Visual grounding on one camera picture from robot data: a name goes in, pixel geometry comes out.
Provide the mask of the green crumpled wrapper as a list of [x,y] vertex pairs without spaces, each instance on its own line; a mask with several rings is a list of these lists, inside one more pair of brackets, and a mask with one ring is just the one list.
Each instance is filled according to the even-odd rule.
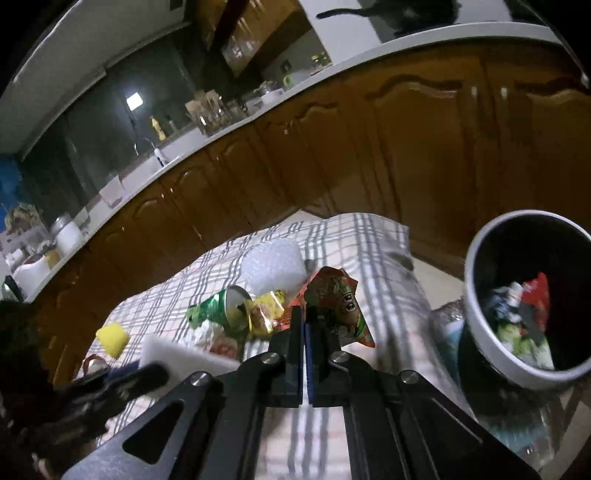
[[205,320],[221,325],[225,331],[238,333],[249,327],[245,302],[252,297],[237,285],[228,286],[187,309],[186,319],[192,329]]

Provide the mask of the orange cartoon snack wrapper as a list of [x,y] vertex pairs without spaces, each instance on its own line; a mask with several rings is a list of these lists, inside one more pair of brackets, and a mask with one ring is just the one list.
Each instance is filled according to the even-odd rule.
[[322,323],[338,335],[342,346],[360,343],[374,348],[376,342],[356,299],[358,281],[343,269],[324,266],[311,275],[288,304],[288,309],[317,307]]

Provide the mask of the blue white wrapper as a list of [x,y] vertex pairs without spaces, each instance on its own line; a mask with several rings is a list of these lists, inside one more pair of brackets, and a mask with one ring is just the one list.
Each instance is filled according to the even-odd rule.
[[490,323],[509,322],[517,324],[522,321],[519,314],[524,288],[517,282],[509,286],[493,289],[485,298],[482,310]]

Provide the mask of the round trash bin silver rim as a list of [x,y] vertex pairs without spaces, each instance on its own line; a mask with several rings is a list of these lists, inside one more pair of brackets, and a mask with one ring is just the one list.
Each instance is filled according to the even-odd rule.
[[485,415],[527,411],[590,375],[590,235],[542,210],[487,223],[468,249],[459,377]]

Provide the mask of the black wok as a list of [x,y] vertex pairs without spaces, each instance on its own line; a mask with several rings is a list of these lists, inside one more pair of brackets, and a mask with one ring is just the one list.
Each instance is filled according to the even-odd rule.
[[328,19],[339,15],[363,18],[380,17],[398,32],[452,25],[461,4],[452,0],[375,1],[362,8],[335,8],[319,12],[315,18]]

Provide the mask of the white foam block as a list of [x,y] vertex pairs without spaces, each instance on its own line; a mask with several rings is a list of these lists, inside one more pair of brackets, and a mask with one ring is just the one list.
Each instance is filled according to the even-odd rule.
[[183,380],[196,371],[218,376],[233,372],[240,366],[236,360],[157,336],[148,336],[142,343],[139,367],[150,364],[163,366],[171,378],[178,380]]

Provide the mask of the red snack wrapper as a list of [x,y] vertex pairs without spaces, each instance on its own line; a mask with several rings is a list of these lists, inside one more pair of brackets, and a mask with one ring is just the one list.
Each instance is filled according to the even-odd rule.
[[550,311],[550,296],[547,276],[540,272],[538,276],[522,285],[521,301],[534,308],[534,321],[542,333],[546,331]]

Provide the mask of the green juice spout pouch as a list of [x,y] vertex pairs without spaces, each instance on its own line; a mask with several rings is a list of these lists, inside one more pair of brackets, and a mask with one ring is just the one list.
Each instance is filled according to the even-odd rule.
[[536,343],[520,323],[505,323],[497,328],[497,338],[503,347],[527,365],[546,371],[554,371],[550,346],[545,336]]

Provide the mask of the crumpled white tissue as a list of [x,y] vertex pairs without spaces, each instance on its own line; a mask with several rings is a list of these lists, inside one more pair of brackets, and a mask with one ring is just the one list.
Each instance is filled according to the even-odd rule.
[[190,328],[184,344],[193,349],[240,361],[245,347],[245,333],[204,320],[197,327]]

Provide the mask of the yellow sponge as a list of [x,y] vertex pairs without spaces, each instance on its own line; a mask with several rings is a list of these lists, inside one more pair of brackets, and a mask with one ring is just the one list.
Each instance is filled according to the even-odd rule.
[[129,334],[117,323],[101,327],[96,331],[95,337],[105,353],[114,359],[120,357],[130,338]]

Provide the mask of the yellow snack wrapper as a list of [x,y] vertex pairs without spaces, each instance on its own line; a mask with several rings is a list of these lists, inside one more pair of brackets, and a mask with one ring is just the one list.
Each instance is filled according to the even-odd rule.
[[283,290],[271,290],[256,299],[246,300],[245,309],[249,318],[249,332],[259,338],[269,338],[284,328],[286,293]]

